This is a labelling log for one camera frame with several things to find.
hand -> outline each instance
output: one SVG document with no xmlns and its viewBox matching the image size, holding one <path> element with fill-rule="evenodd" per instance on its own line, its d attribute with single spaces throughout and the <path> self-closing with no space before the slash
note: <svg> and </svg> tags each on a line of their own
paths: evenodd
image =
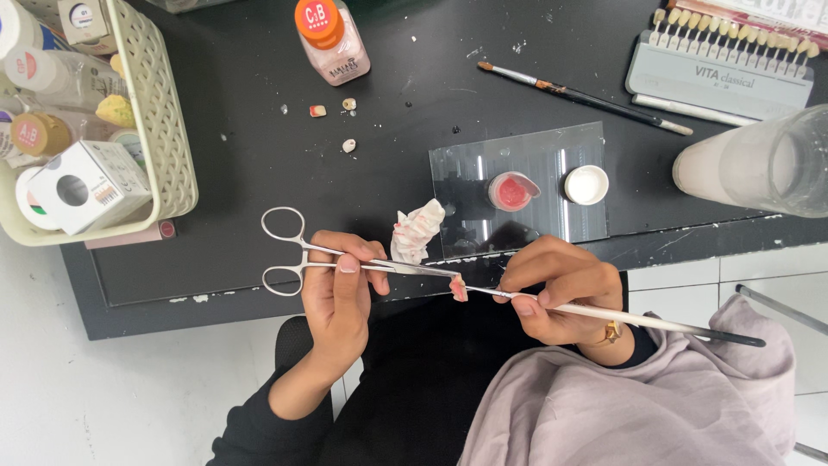
<svg viewBox="0 0 828 466">
<path fill-rule="evenodd" d="M 360 260 L 387 259 L 383 246 L 359 236 L 317 231 L 313 245 L 344 251 L 336 257 L 312 250 L 310 262 L 336 267 L 308 267 L 302 303 L 313 349 L 270 387 L 267 401 L 273 413 L 285 420 L 301 419 L 319 406 L 334 382 L 357 360 L 368 342 L 371 298 L 368 282 L 379 294 L 388 294 L 385 272 L 362 270 Z"/>
<path fill-rule="evenodd" d="M 620 311 L 622 287 L 615 267 L 578 246 L 544 235 L 509 260 L 498 289 L 515 292 L 543 281 L 546 289 L 537 301 L 526 296 L 512 299 L 527 335 L 547 345 L 597 343 L 606 338 L 608 321 L 552 309 L 575 301 Z"/>
<path fill-rule="evenodd" d="M 314 341 L 310 359 L 333 383 L 354 364 L 368 342 L 368 282 L 378 294 L 390 291 L 385 272 L 362 270 L 359 261 L 388 257 L 378 241 L 369 242 L 347 233 L 317 231 L 310 243 L 346 253 L 336 257 L 310 251 L 310 262 L 336 261 L 337 266 L 306 268 L 301 293 Z"/>
</svg>

tissue paper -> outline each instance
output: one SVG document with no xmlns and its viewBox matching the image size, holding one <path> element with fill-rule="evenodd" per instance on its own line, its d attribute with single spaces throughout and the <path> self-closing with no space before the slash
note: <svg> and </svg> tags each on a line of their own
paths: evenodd
<svg viewBox="0 0 828 466">
<path fill-rule="evenodd" d="M 391 238 L 391 257 L 397 262 L 420 264 L 428 257 L 426 245 L 440 233 L 440 223 L 445 217 L 443 206 L 431 199 L 423 207 L 408 215 L 397 211 L 397 223 Z"/>
</svg>

wicker basket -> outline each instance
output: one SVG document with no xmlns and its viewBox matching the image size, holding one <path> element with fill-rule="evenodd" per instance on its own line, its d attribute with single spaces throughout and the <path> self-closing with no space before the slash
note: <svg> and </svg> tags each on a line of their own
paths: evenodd
<svg viewBox="0 0 828 466">
<path fill-rule="evenodd" d="M 154 221 L 184 215 L 198 201 L 190 143 L 161 32 L 122 0 L 107 0 L 107 5 L 147 161 L 152 212 L 140 221 L 74 236 L 41 230 L 26 220 L 15 201 L 15 180 L 23 168 L 12 170 L 0 163 L 0 224 L 22 245 L 57 245 L 141 231 Z"/>
</svg>

paintbrush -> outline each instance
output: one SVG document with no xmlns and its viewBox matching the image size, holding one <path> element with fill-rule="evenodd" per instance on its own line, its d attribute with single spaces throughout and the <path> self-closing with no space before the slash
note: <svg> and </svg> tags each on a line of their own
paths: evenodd
<svg viewBox="0 0 828 466">
<path fill-rule="evenodd" d="M 634 119 L 641 123 L 651 124 L 652 126 L 657 126 L 659 128 L 669 129 L 670 131 L 674 131 L 685 136 L 693 134 L 692 129 L 689 129 L 685 126 L 681 126 L 680 124 L 671 123 L 665 119 L 660 119 L 658 117 L 645 114 L 644 112 L 639 112 L 638 110 L 628 109 L 626 107 L 622 107 L 621 105 L 613 104 L 612 102 L 608 102 L 606 100 L 602 100 L 597 97 L 584 94 L 583 92 L 570 89 L 564 85 L 557 85 L 555 83 L 551 83 L 548 81 L 539 80 L 538 78 L 533 78 L 530 75 L 518 73 L 517 71 L 507 70 L 499 66 L 492 66 L 492 64 L 486 63 L 485 61 L 478 61 L 477 66 L 483 68 L 484 70 L 492 71 L 499 75 L 506 76 L 507 78 L 511 78 L 517 82 L 533 85 L 538 89 L 543 89 L 553 95 L 566 97 L 567 99 L 574 100 L 579 104 L 587 104 L 597 109 L 606 110 L 608 112 L 619 114 L 629 119 Z"/>
<path fill-rule="evenodd" d="M 479 291 L 480 293 L 492 294 L 502 298 L 515 298 L 517 296 L 528 296 L 529 298 L 537 300 L 534 294 L 525 293 L 509 293 L 506 291 L 499 291 L 496 289 L 477 288 L 474 286 L 466 286 L 466 289 L 472 291 Z M 765 341 L 761 338 L 745 337 L 736 333 L 722 332 L 720 330 L 711 330 L 709 328 L 696 327 L 687 325 L 685 323 L 670 322 L 669 320 L 661 320 L 660 318 L 652 318 L 647 316 L 640 316 L 631 313 L 620 313 L 618 311 L 611 311 L 609 309 L 597 308 L 595 306 L 585 306 L 582 304 L 562 304 L 555 308 L 556 311 L 564 313 L 580 314 L 594 318 L 603 318 L 606 320 L 615 320 L 618 322 L 632 323 L 639 327 L 660 328 L 661 330 L 669 330 L 671 332 L 689 333 L 691 335 L 698 335 L 700 337 L 715 338 L 717 340 L 725 340 L 726 342 L 739 343 L 751 347 L 764 347 Z"/>
</svg>

glass slab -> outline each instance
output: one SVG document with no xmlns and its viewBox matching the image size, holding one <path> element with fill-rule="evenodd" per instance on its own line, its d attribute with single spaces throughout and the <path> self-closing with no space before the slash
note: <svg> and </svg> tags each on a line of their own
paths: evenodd
<svg viewBox="0 0 828 466">
<path fill-rule="evenodd" d="M 607 237 L 604 201 L 579 206 L 564 193 L 573 168 L 604 168 L 601 122 L 432 149 L 429 159 L 435 198 L 445 208 L 444 259 L 518 250 L 546 234 L 571 243 Z M 541 195 L 522 210 L 507 212 L 493 206 L 488 185 L 512 171 L 529 177 Z"/>
</svg>

